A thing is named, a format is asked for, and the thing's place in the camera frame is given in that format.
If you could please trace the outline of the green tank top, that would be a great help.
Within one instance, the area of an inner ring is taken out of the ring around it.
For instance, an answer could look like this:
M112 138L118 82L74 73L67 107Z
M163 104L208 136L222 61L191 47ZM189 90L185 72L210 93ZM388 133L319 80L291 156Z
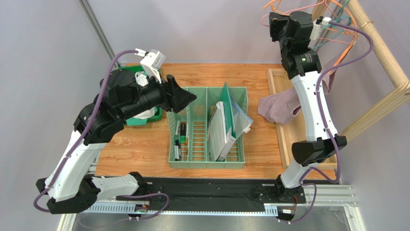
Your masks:
M145 126L149 122L155 122L160 120L162 113L158 107L154 107L150 110L142 112L126 121L127 126Z

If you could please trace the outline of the teal plastic hanger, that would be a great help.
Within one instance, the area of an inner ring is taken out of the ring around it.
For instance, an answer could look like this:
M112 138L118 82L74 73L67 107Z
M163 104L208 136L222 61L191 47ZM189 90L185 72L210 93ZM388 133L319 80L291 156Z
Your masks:
M349 0L336 0L336 2L341 3L342 5L344 5L344 3L349 3ZM332 12L330 12L328 9L325 8L325 6L320 6L320 8L318 9L318 11L316 9L315 10L315 14L317 14L318 16L324 16L324 14L330 13L330 17L334 22L340 23L340 24L344 24L344 25L348 25L348 26L353 26L353 23L351 22L350 18L348 17L348 15L346 13L343 13L343 15L340 16L340 8L339 6L335 5L333 2L329 1L328 2L329 7L331 8L331 10L333 10L336 14L339 15L339 18L337 19L336 16L334 16L334 14L332 14ZM320 37L321 38L326 38L326 39L335 39L338 40L338 37L341 35L348 35L348 36L352 36L352 34L348 33L348 34L343 34L343 32L347 32L347 30L345 30L342 27L337 27L337 26L333 26L333 25L328 25L326 26L324 29L322 29L321 33L320 33ZM313 45L313 49L318 51L322 46L324 46L327 43L330 43L331 41L324 41L324 40L320 40L318 39L315 42L315 45Z

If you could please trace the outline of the orange clothes hanger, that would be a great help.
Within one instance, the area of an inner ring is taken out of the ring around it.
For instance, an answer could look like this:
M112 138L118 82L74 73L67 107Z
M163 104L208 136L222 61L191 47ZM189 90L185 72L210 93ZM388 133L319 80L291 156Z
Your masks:
M279 14L282 14L282 15L288 15L290 12L300 11L300 10L308 9L308 8L311 8L311 7L315 7L315 9L318 11L318 9L320 8L320 6L325 6L325 8L328 9L330 12L332 12L332 14L334 14L334 16L336 16L336 18L338 19L338 18L339 18L339 15L336 14L333 10L331 10L331 8L330 8L329 5L328 5L328 2L331 1L331 2L333 2L335 5L339 6L340 12L341 12L341 13L340 13L340 16L343 15L343 13L346 13L346 14L348 15L348 17L350 18L351 22L353 23L353 25L354 25L354 26L357 26L356 20L355 20L355 18L353 17L353 15L351 14L350 10L346 9L347 3L344 3L344 5L342 5L341 3L338 3L338 2L336 2L335 0L319 0L319 1L318 1L317 3L315 3L315 4L308 5L308 6L304 6L304 7L301 7L301 8L296 8L296 9L289 10L289 11L287 11L287 12L282 13L282 12L280 12L280 11L277 11L277 8L279 7L279 5L280 5L280 3L281 3L281 0L279 0L278 5L277 5L276 7L274 7L274 5L273 5L273 3L274 3L274 2L277 2L277 1L278 1L278 0L272 0L272 1L270 1L268 4L266 4L266 5L263 7L263 9L267 8L268 6L270 6L272 11L274 11L274 12L276 12L276 13L279 13ZM269 14L264 15L264 16L262 17L262 19L261 19L261 24L262 24L263 26L269 27L269 25L266 25L266 24L263 23L264 18L267 17L267 16L269 16ZM317 28L317 27L314 26L314 29L312 30L313 34L311 34L311 36L310 36L310 38L309 38L310 41L314 41L314 40L320 39L320 40L324 40L324 41L332 41L332 42L339 42L339 43L348 44L348 42L344 42L344 41L340 41L340 40L328 39L328 38L320 38L320 37L319 37L319 32L320 32L320 30L321 30L321 27L318 27L318 28ZM348 34L348 33L350 33L350 34L353 35L353 39L352 39L351 42L354 42L355 39L357 38L357 34L351 32L350 30L347 30L347 32L343 32L343 34Z

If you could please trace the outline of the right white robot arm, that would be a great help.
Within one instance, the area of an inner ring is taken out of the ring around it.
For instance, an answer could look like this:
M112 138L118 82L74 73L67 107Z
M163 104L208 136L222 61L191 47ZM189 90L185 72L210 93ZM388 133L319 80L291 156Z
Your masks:
M302 191L301 181L311 167L316 167L346 146L345 136L339 136L327 109L321 83L321 64L318 54L309 48L329 17L312 20L302 11L283 15L269 14L269 31L272 41L278 41L282 66L287 72L297 96L306 126L306 140L292 144L293 161L276 179L274 195L280 202L289 202Z

